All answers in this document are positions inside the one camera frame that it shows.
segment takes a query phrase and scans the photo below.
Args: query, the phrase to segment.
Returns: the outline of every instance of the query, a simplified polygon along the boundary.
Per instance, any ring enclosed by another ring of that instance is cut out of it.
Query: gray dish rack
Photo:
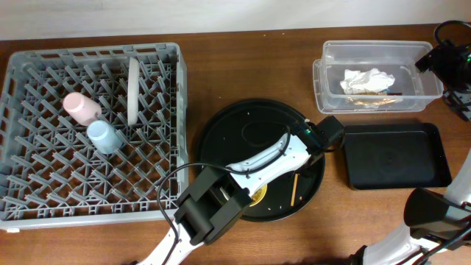
[[[127,125],[130,57],[139,61],[138,123]],[[80,92],[125,145],[104,155],[62,107]],[[188,186],[186,65],[175,43],[17,52],[0,98],[0,229],[98,225],[173,215]]]

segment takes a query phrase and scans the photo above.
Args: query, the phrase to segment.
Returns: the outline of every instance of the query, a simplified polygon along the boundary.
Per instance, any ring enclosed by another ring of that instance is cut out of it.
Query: light blue cup
[[[123,145],[116,129],[106,121],[94,121],[88,125],[87,136],[103,154],[112,154]]]

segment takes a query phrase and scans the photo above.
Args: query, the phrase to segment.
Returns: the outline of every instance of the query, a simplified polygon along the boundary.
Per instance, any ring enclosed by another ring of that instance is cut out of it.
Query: black round tray
[[[246,124],[254,121],[291,124],[304,120],[305,117],[294,108],[273,100],[250,99],[235,103],[219,111],[206,124],[196,148],[196,160],[218,165],[240,162],[265,150],[285,132],[285,128],[278,124],[253,124],[244,133],[251,145],[241,135]],[[324,168],[325,159],[321,158],[299,172],[293,206],[294,172],[288,172],[270,182],[265,197],[257,205],[249,207],[241,218],[251,222],[270,222],[301,210],[319,189]],[[216,193],[220,200],[225,199],[222,192],[218,190]]]

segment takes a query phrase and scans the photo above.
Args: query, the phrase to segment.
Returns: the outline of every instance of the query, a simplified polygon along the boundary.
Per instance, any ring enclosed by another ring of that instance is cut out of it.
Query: wooden table
[[[433,42],[435,25],[374,26],[185,35],[146,35],[0,42],[0,65],[16,51],[135,43],[175,42],[188,65],[188,148],[208,119],[223,107],[248,98],[285,102],[314,122],[312,65],[326,40],[424,40]],[[471,146],[471,124],[441,100],[420,113],[338,115],[345,124],[431,122],[442,135],[455,176]],[[443,188],[435,189],[444,192]],[[240,221],[216,243],[200,247],[184,264],[293,264],[345,258],[364,244],[381,240],[403,219],[411,189],[353,191],[340,153],[326,155],[318,194],[302,211],[271,223]],[[125,264],[142,260],[168,231],[164,221],[23,230],[0,235],[2,264]],[[465,247],[431,259],[435,264],[469,264]]]

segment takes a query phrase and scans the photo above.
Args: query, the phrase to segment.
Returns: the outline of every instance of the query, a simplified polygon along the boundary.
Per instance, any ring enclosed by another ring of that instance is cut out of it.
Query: black tray
[[[196,160],[227,165],[265,150],[276,142],[285,132],[277,124],[260,124],[247,129],[251,141],[266,143],[250,146],[242,137],[241,129],[253,121],[276,121],[291,124],[293,120],[303,122],[305,117],[288,105],[268,99],[250,99],[235,103],[219,111],[205,126],[198,147]],[[293,172],[279,176],[268,184],[265,197],[241,217],[251,222],[270,222],[286,218],[301,210],[312,199],[320,187],[324,176],[325,159],[300,172],[294,205],[291,195],[294,184]],[[216,197],[224,201],[223,194],[217,190]]]
[[[346,126],[345,137],[351,188],[430,188],[451,183],[442,140],[433,124]]]

